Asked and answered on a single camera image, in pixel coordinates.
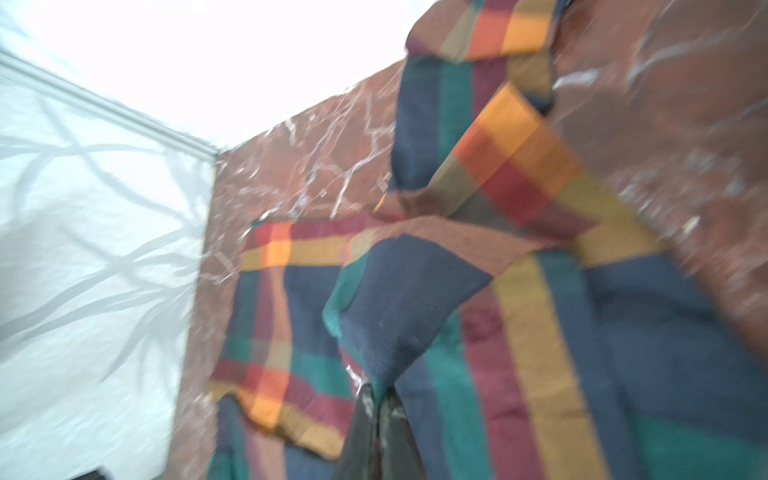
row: blue fabric stripe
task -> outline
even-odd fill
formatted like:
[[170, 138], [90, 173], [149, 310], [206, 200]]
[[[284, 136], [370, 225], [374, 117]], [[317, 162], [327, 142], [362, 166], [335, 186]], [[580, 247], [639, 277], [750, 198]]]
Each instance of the blue fabric stripe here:
[[614, 478], [645, 478], [632, 438], [631, 424], [622, 408], [618, 385], [608, 358], [578, 265], [568, 252], [536, 254], [544, 271], [563, 337], [571, 351], [581, 389], [601, 441], [605, 461]]
[[232, 318], [227, 325], [227, 336], [239, 336], [245, 339], [253, 337], [260, 283], [261, 271], [240, 272], [232, 307]]
[[392, 148], [394, 190], [426, 187], [442, 160], [438, 155], [438, 105], [442, 61], [409, 58], [397, 100], [395, 144]]
[[411, 431], [419, 447], [427, 478], [451, 478], [442, 445], [442, 423], [437, 392], [424, 357], [416, 360], [395, 382]]
[[472, 63], [444, 62], [440, 78], [438, 158], [440, 164], [461, 140], [472, 121]]
[[461, 319], [457, 312], [424, 354], [437, 392], [443, 445], [451, 477], [494, 478], [485, 417], [464, 355]]
[[321, 313], [340, 271], [339, 266], [285, 267], [283, 286], [288, 299], [294, 350], [329, 359], [341, 358], [339, 342], [328, 332]]
[[600, 266], [586, 278], [628, 408], [768, 441], [768, 372], [670, 259]]
[[286, 480], [330, 480], [336, 463], [286, 443]]

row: clothing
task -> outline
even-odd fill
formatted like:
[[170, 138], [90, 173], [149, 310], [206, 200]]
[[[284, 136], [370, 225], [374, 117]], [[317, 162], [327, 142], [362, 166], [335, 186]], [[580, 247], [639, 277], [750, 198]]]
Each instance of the clothing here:
[[361, 379], [427, 478], [757, 475], [766, 371], [541, 117], [562, 6], [436, 3], [375, 211], [253, 225], [211, 478], [330, 478]]

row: orange fabric stripe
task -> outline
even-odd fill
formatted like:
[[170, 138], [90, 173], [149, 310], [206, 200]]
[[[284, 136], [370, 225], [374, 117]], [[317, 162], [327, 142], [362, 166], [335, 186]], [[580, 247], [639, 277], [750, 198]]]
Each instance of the orange fabric stripe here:
[[467, 51], [467, 60], [498, 56], [504, 44], [509, 14], [482, 10]]
[[485, 130], [506, 158], [511, 158], [541, 124], [541, 117], [534, 115], [526, 103], [517, 89], [507, 83], [483, 108], [473, 124]]
[[283, 402], [259, 396], [257, 393], [230, 382], [211, 382], [210, 393], [218, 402], [225, 395], [234, 395], [243, 413], [258, 426], [273, 432], [280, 417]]
[[502, 53], [531, 53], [547, 44], [550, 17], [513, 14], [507, 24]]
[[650, 228], [634, 219], [608, 220], [576, 237], [571, 249], [583, 268], [623, 262], [665, 251]]
[[349, 236], [294, 240], [293, 242], [268, 243], [263, 247], [246, 250], [240, 256], [240, 269], [244, 272], [263, 270], [270, 267], [304, 265], [340, 265], [342, 248]]
[[[451, 162], [452, 158], [458, 159], [460, 164]], [[473, 124], [458, 141], [458, 144], [449, 155], [448, 160], [440, 166], [432, 179], [435, 186], [427, 186], [430, 190], [439, 190], [436, 186], [447, 175], [447, 170], [463, 168], [465, 174], [475, 183], [475, 190], [483, 185], [496, 171], [509, 159], [503, 154], [498, 145], [486, 130]], [[472, 192], [463, 192], [468, 197]]]
[[556, 197], [584, 170], [543, 122], [515, 152], [512, 162], [549, 198]]
[[[288, 297], [283, 287], [285, 268], [279, 267], [265, 270], [262, 272], [262, 276], [262, 281], [269, 282], [271, 286], [273, 330], [272, 342], [270, 343], [270, 351], [267, 353], [267, 357], [274, 357], [278, 356], [280, 352], [273, 352], [273, 350], [284, 349], [284, 345], [290, 344], [293, 338], [288, 313]], [[265, 368], [259, 381], [259, 397], [253, 404], [252, 413], [254, 416], [251, 416], [251, 418], [254, 420], [256, 418], [260, 419], [259, 423], [267, 428], [277, 425], [280, 407], [283, 404], [290, 380], [287, 373], [290, 372], [290, 363], [291, 359], [288, 357], [284, 366], [284, 372]]]
[[280, 414], [280, 434], [329, 460], [336, 460], [344, 446], [344, 434], [304, 415], [296, 407], [286, 404]]

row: white wall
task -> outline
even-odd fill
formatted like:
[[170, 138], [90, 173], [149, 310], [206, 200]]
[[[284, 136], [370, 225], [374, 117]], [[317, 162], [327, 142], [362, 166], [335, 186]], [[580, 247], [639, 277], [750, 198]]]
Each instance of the white wall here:
[[213, 181], [0, 79], [0, 479], [162, 471]]

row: red marble surface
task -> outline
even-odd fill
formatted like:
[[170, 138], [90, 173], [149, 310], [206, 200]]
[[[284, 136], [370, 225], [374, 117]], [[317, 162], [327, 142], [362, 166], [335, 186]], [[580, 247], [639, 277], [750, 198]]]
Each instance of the red marble surface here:
[[[760, 0], [575, 0], [549, 121], [674, 245], [768, 360], [768, 10]], [[260, 217], [369, 209], [389, 179], [402, 62], [223, 154], [166, 478], [214, 448], [207, 379], [240, 241]]]

